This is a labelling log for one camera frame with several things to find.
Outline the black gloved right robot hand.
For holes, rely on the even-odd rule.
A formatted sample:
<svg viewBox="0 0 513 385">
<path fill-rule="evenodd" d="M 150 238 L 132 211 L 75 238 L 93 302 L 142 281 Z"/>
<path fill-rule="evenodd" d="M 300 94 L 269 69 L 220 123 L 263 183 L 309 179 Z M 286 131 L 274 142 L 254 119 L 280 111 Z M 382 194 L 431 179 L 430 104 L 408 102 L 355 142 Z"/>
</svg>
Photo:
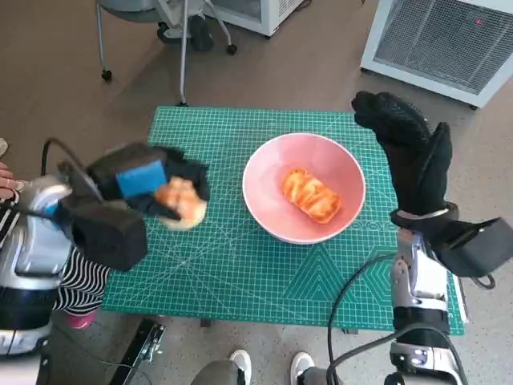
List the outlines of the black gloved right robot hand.
<svg viewBox="0 0 513 385">
<path fill-rule="evenodd" d="M 445 209 L 449 125 L 441 122 L 431 132 L 414 105 L 388 92 L 359 91 L 351 105 L 355 123 L 373 131 L 386 154 L 398 208 L 415 216 Z"/>
</svg>

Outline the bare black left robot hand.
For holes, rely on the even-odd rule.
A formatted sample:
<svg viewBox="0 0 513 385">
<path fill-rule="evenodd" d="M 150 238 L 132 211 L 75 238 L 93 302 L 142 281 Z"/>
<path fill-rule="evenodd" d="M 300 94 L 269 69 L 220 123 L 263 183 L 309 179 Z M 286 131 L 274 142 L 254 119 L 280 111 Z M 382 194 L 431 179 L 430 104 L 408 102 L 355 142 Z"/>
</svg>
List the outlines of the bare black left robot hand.
<svg viewBox="0 0 513 385">
<path fill-rule="evenodd" d="M 179 148 L 128 144 L 87 166 L 107 201 L 175 222 L 201 221 L 210 200 L 208 166 Z"/>
</svg>

